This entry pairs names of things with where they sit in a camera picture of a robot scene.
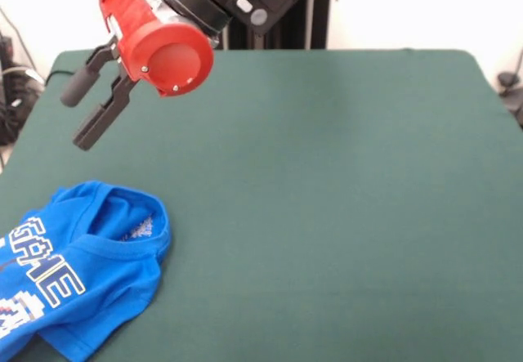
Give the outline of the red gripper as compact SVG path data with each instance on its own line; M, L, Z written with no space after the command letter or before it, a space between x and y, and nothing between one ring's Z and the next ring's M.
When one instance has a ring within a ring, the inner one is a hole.
M90 150L123 112L136 82L148 82L160 96L183 95L203 83L214 61L208 36L165 0L99 0L99 5L115 43L92 51L68 81L60 101L75 107L98 80L103 66L116 56L127 76L112 82L111 97L75 133L73 143L81 150Z

